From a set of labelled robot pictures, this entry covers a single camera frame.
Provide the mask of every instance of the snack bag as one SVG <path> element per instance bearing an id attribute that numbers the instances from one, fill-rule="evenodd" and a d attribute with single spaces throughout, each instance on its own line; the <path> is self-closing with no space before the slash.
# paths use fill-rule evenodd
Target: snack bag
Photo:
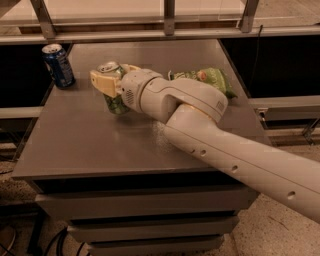
<path id="1" fill-rule="evenodd" d="M 233 91 L 226 75 L 218 68 L 206 68 L 198 71 L 180 72 L 176 74 L 172 74 L 171 71 L 169 72 L 169 80 L 179 78 L 189 78 L 210 84 L 221 91 L 229 99 L 237 97 L 237 94 Z"/>

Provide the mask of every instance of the soda can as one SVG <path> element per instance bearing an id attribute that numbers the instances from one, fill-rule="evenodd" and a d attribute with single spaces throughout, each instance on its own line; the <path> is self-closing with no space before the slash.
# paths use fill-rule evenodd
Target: soda can
<path id="1" fill-rule="evenodd" d="M 75 83 L 67 53 L 60 44 L 49 44 L 43 47 L 42 56 L 59 89 L 66 89 Z"/>

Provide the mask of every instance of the floor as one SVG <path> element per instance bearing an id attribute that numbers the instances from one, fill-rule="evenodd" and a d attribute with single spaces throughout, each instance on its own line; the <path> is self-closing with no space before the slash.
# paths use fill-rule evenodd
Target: floor
<path id="1" fill-rule="evenodd" d="M 16 2 L 1 1 L 0 17 Z M 257 11 L 258 19 L 255 25 L 310 25 L 320 22 L 320 5 L 318 0 L 260 0 Z M 0 33 L 17 33 L 15 28 L 0 26 Z M 286 130 L 270 134 L 272 141 L 278 147 L 320 162 L 320 139 L 318 130 L 315 131 L 315 146 L 310 146 L 300 136 L 301 130 Z M 14 149 L 11 143 L 2 144 L 0 153 L 8 148 Z M 14 162 L 0 161 L 0 203 L 10 201 L 30 202 L 34 199 L 34 191 L 24 182 L 13 181 L 10 178 Z M 166 256 L 317 256 L 320 255 L 320 226 L 319 224 L 293 212 L 272 199 L 260 195 L 246 211 L 239 213 L 240 222 L 229 235 L 219 250 L 208 252 L 168 253 Z M 24 256 L 30 239 L 35 216 L 23 215 L 10 218 L 0 218 L 0 226 L 11 225 L 17 231 L 12 253 Z M 50 240 L 66 224 L 47 218 L 39 240 L 39 246 L 44 250 Z M 64 253 L 66 256 L 76 255 L 80 244 L 67 236 Z M 85 248 L 81 256 L 86 255 Z"/>

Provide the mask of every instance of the cabinet drawer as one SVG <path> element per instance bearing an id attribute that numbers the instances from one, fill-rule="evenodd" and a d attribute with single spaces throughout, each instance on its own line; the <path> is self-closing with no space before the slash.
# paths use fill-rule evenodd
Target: cabinet drawer
<path id="1" fill-rule="evenodd" d="M 92 244 L 88 250 L 93 256 L 129 256 L 186 252 L 217 249 L 223 242 L 222 236 L 205 236 L 161 240 L 141 240 L 137 242 L 112 242 Z"/>
<path id="2" fill-rule="evenodd" d="M 36 202 L 61 220 L 247 209 L 256 192 L 243 184 L 38 195 Z"/>
<path id="3" fill-rule="evenodd" d="M 109 242 L 120 240 L 189 237 L 230 233 L 237 225 L 237 216 L 181 219 L 140 220 L 102 224 L 74 225 L 69 233 L 78 242 Z"/>

